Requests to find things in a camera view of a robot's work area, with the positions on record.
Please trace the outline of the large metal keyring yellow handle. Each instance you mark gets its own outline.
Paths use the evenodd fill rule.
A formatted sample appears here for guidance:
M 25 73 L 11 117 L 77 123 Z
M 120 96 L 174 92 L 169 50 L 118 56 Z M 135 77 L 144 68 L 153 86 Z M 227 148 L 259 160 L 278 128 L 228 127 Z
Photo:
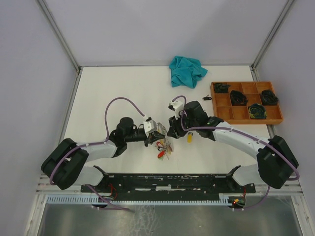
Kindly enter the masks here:
M 155 147 L 158 150 L 158 154 L 163 150 L 165 151 L 165 156 L 159 160 L 163 160 L 165 157 L 169 159 L 169 156 L 174 151 L 173 144 L 168 139 L 167 130 L 165 126 L 160 122 L 157 123 L 157 131 L 165 136 L 164 139 L 161 139 L 155 142 Z

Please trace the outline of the yellow key tag key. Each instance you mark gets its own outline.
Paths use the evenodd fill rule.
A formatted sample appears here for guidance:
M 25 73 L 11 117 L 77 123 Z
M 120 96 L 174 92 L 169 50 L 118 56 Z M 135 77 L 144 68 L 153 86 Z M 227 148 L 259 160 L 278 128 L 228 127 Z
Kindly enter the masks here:
M 188 132 L 188 135 L 187 135 L 187 142 L 188 143 L 192 142 L 192 137 L 193 137 L 193 133 L 192 132 Z

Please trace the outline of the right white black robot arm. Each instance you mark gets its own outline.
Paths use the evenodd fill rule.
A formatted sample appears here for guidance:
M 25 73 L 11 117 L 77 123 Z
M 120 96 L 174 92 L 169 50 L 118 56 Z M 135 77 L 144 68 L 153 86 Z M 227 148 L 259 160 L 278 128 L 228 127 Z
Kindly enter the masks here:
M 202 138 L 230 145 L 256 160 L 255 164 L 237 166 L 226 179 L 226 188 L 238 192 L 250 183 L 265 183 L 280 189 L 287 181 L 299 178 L 299 166 L 284 138 L 264 138 L 234 128 L 221 118 L 208 116 L 198 101 L 170 101 L 168 108 L 175 115 L 169 118 L 169 137 L 179 139 L 190 131 Z

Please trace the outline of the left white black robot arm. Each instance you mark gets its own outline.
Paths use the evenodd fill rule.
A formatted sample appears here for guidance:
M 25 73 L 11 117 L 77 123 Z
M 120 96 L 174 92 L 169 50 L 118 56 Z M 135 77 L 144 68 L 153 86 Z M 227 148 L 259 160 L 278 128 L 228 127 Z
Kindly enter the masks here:
M 43 162 L 41 170 L 50 178 L 50 184 L 61 190 L 76 182 L 88 182 L 103 192 L 109 186 L 108 178 L 99 167 L 85 168 L 87 161 L 118 157 L 126 151 L 128 143 L 143 142 L 147 147 L 164 137 L 151 118 L 137 127 L 132 118 L 124 117 L 105 141 L 78 144 L 71 138 L 64 139 Z

